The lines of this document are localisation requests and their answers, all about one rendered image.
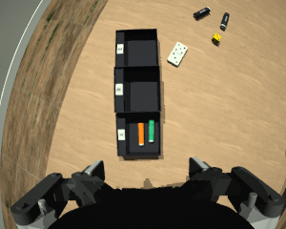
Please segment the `black rack of bins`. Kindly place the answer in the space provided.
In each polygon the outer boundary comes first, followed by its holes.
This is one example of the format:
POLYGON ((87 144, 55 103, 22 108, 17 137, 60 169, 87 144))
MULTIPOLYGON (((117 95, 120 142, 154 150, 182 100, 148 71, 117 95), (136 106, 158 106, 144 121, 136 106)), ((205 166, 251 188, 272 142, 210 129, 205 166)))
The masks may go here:
POLYGON ((157 29, 115 31, 115 66, 122 66, 113 67, 117 156, 161 156, 157 29), (149 119, 154 119, 153 142, 149 119), (144 124, 144 145, 139 145, 138 123, 144 124))

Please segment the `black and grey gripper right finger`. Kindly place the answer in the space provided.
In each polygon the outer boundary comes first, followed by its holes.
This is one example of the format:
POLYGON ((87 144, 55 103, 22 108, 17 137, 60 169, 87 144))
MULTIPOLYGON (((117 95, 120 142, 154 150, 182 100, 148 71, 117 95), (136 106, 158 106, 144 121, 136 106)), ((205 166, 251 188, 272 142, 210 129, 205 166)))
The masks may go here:
POLYGON ((235 210, 255 229, 276 229, 285 202, 283 196, 244 167, 233 167, 230 173, 210 167, 198 157, 190 157, 190 179, 164 197, 217 202, 219 196, 228 196, 235 210))

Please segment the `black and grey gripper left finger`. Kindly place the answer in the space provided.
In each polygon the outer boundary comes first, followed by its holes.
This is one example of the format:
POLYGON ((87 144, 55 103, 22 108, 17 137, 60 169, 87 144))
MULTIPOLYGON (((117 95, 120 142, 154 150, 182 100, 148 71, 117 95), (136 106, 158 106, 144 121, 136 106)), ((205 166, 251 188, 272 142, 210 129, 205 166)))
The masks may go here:
POLYGON ((82 172, 71 174, 70 178, 63 178, 60 173, 47 175, 11 206, 10 211, 17 228, 48 229, 59 219, 68 200, 76 200, 80 207, 91 201, 98 203, 131 198, 104 181, 103 160, 96 160, 82 172))

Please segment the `black battery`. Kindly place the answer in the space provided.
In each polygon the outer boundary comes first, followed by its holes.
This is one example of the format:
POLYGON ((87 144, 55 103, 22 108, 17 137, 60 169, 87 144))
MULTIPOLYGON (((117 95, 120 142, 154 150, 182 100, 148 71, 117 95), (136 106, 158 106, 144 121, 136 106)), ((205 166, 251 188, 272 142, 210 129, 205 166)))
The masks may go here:
POLYGON ((194 13, 194 18, 198 18, 198 17, 200 17, 200 16, 202 16, 202 15, 204 15, 210 11, 211 11, 211 9, 209 7, 202 9, 202 10, 199 10, 198 12, 194 13))
POLYGON ((229 13, 227 13, 227 12, 224 13, 224 16, 223 16, 221 24, 220 24, 220 28, 221 29, 225 29, 226 28, 229 16, 230 16, 229 13))

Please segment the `yellow die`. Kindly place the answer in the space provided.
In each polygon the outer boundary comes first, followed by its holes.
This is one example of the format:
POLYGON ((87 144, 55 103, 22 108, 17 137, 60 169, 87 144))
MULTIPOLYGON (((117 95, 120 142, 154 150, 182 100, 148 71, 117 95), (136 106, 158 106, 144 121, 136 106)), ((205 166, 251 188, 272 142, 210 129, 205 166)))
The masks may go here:
POLYGON ((220 41, 221 36, 217 33, 214 34, 212 41, 214 41, 216 44, 220 41))

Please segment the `white domino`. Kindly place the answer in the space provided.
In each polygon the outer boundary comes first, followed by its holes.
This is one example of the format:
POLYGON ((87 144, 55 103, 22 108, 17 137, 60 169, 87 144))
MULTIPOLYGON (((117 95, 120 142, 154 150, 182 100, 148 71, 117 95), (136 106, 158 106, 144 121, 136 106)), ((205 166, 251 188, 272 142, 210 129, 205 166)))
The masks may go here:
POLYGON ((188 49, 188 47, 184 46, 183 44, 177 42, 172 53, 170 54, 167 61, 171 62, 172 64, 177 65, 179 64, 181 58, 183 57, 185 51, 188 49))

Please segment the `green battery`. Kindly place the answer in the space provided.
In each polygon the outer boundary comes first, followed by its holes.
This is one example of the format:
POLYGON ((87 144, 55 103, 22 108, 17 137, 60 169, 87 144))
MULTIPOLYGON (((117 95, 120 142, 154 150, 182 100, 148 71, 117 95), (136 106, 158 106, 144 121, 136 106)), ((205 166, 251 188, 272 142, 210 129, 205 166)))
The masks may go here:
POLYGON ((154 119, 149 119, 149 141, 153 142, 154 135, 154 119))

